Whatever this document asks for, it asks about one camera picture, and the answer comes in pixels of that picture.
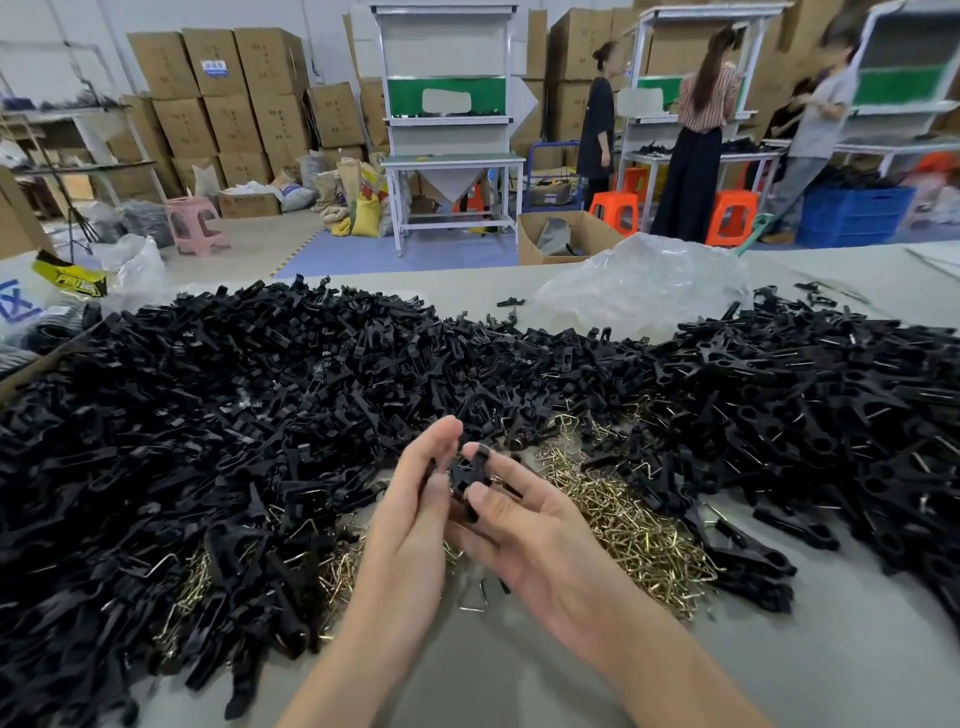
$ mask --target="blue label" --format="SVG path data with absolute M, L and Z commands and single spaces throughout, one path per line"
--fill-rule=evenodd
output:
M 212 78 L 227 77 L 226 61 L 200 61 L 200 68 L 204 70 L 204 73 L 207 76 L 210 76 Z

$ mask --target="cardboard box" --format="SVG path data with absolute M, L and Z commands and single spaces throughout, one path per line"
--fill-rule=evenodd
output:
M 251 96 L 299 94 L 310 86 L 303 41 L 282 28 L 234 30 Z
M 174 157 L 195 159 L 217 153 L 203 99 L 156 101 L 154 108 Z
M 184 28 L 183 42 L 203 96 L 247 93 L 233 31 Z
M 179 197 L 183 194 L 183 188 L 180 186 L 180 177 L 171 161 L 172 155 L 167 137 L 160 126 L 160 120 L 156 117 L 153 99 L 149 96 L 131 94 L 121 96 L 120 101 L 128 107 L 127 115 L 136 128 L 144 149 L 147 150 L 150 159 L 156 162 L 154 169 L 160 177 L 163 190 L 170 197 Z M 137 161 L 143 158 L 131 132 L 122 132 L 111 137 L 107 147 L 119 161 Z
M 54 251 L 13 173 L 0 166 L 0 258 Z
M 643 10 L 640 8 L 614 8 L 613 20 L 610 24 L 610 40 L 619 41 L 625 34 L 635 28 L 636 24 L 640 21 L 640 15 L 643 13 Z M 632 46 L 624 46 L 621 49 L 621 52 L 624 54 L 631 53 L 632 51 Z
M 263 153 L 221 154 L 220 166 L 229 187 L 247 182 L 270 184 L 274 180 L 270 162 Z
M 612 11 L 572 8 L 550 29 L 552 81 L 592 81 L 597 76 L 593 51 L 610 40 Z
M 570 247 L 582 250 L 582 255 L 544 255 L 535 244 L 551 217 L 559 217 L 570 224 Z M 520 225 L 520 265 L 549 265 L 552 263 L 579 263 L 590 255 L 608 251 L 623 235 L 588 212 L 527 212 L 517 220 Z
M 220 193 L 220 215 L 225 220 L 241 217 L 273 217 L 280 214 L 280 200 L 270 192 L 228 195 Z
M 660 24 L 650 39 L 650 54 L 646 61 L 646 76 L 678 76 L 696 73 L 707 54 L 707 45 L 716 31 L 725 24 L 715 20 L 697 23 Z M 727 61 L 736 64 L 738 50 L 727 55 Z
M 366 141 L 350 84 L 316 85 L 310 89 L 310 100 L 322 146 L 349 147 Z
M 511 141 L 510 151 L 515 155 L 530 158 L 530 147 L 535 142 L 530 141 Z M 534 150 L 533 171 L 540 172 L 547 169 L 559 169 L 564 166 L 564 148 L 563 147 L 537 147 Z M 527 173 L 527 165 L 523 165 L 523 174 Z
M 387 104 L 383 100 L 383 82 L 380 79 L 360 79 L 360 108 L 373 146 L 389 145 Z
M 155 99 L 200 96 L 179 33 L 127 33 L 140 71 Z
M 527 79 L 524 79 L 523 82 L 527 84 L 527 88 L 530 89 L 530 92 L 537 97 L 537 105 L 530 112 L 527 118 L 520 122 L 520 125 L 516 128 L 513 135 L 510 137 L 510 140 L 536 141 L 538 139 L 543 139 L 544 83 L 543 81 L 530 81 Z
M 253 118 L 253 106 L 246 91 L 204 100 L 221 153 L 256 153 L 263 150 L 260 131 Z
M 532 80 L 546 78 L 547 36 L 546 11 L 529 11 L 527 13 L 527 71 L 523 78 Z
M 339 149 L 321 149 L 324 153 L 324 164 L 327 169 L 336 169 L 337 162 L 344 157 L 364 159 L 363 147 L 340 147 Z
M 584 81 L 564 82 L 550 90 L 550 112 L 547 114 L 550 140 L 579 141 L 584 130 L 590 84 Z
M 254 96 L 252 100 L 263 148 L 274 171 L 279 171 L 275 159 L 280 162 L 279 167 L 296 163 L 310 149 L 310 131 L 300 95 Z
M 190 192 L 197 191 L 197 178 L 193 173 L 194 167 L 200 167 L 201 169 L 213 167 L 214 170 L 216 170 L 217 182 L 220 184 L 221 189 L 227 186 L 226 180 L 224 180 L 223 167 L 220 166 L 220 160 L 216 157 L 201 157 L 199 159 L 175 158 L 173 162 L 174 167 L 177 169 L 177 174 L 180 176 L 180 183 L 185 190 L 189 190 Z

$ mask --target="gray shirt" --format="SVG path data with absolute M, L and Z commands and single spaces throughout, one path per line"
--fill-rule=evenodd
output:
M 847 107 L 839 119 L 830 119 L 812 103 L 806 105 L 804 116 L 797 128 L 797 135 L 790 145 L 790 157 L 816 157 L 829 159 L 833 148 L 840 141 L 840 133 L 847 122 L 850 104 L 856 93 L 857 78 L 852 68 L 844 68 L 820 82 L 811 101 L 824 104 L 843 104 Z

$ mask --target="woman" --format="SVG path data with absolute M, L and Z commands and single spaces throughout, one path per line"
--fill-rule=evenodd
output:
M 593 52 L 593 57 L 597 70 L 603 75 L 593 79 L 590 85 L 577 155 L 577 174 L 587 179 L 586 210 L 590 209 L 594 194 L 610 191 L 613 172 L 613 86 L 610 81 L 623 73 L 623 57 L 616 42 L 608 40 Z
M 827 53 L 832 56 L 828 75 L 804 102 L 804 114 L 787 153 L 786 172 L 762 210 L 777 217 L 777 227 L 760 238 L 764 243 L 794 241 L 804 191 L 827 166 L 847 122 L 856 94 L 856 73 L 850 63 L 857 48 L 853 31 L 844 31 L 827 41 Z
M 731 26 L 710 38 L 695 76 L 680 84 L 680 135 L 650 232 L 696 243 L 707 241 L 717 177 L 721 133 L 733 119 L 741 77 L 724 57 L 733 48 Z
M 606 680 L 636 725 L 772 728 L 693 636 L 596 542 L 573 501 L 533 471 L 487 450 L 488 472 L 516 496 L 471 484 L 466 499 L 478 519 L 464 523 L 464 507 L 450 501 L 446 472 L 463 431 L 447 416 L 403 451 L 373 514 L 336 639 L 276 728 L 373 723 L 412 668 L 437 614 L 444 540 L 499 576 L 557 642 Z M 472 458 L 484 447 L 467 443 L 463 453 Z M 428 471 L 434 464 L 436 471 Z M 418 690 L 417 700 L 444 699 Z
M 814 87 L 813 79 L 806 78 L 797 81 L 797 84 L 793 87 L 793 93 L 790 94 L 790 100 L 774 111 L 774 115 L 770 118 L 767 131 L 763 133 L 764 139 L 792 139 L 797 134 L 797 125 L 800 123 L 801 116 L 804 115 L 804 106 L 810 100 L 810 94 Z M 745 189 L 753 189 L 756 169 L 759 165 L 758 161 L 752 161 L 747 165 Z M 785 164 L 777 165 L 774 182 L 783 179 L 785 170 Z

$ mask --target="open cardboard box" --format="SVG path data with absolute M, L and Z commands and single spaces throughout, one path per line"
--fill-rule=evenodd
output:
M 536 241 L 551 217 L 565 220 L 570 225 L 570 247 L 586 255 L 544 255 Z M 520 225 L 520 265 L 547 265 L 552 263 L 579 263 L 591 255 L 608 251 L 623 239 L 623 235 L 588 212 L 527 212 L 517 220 Z

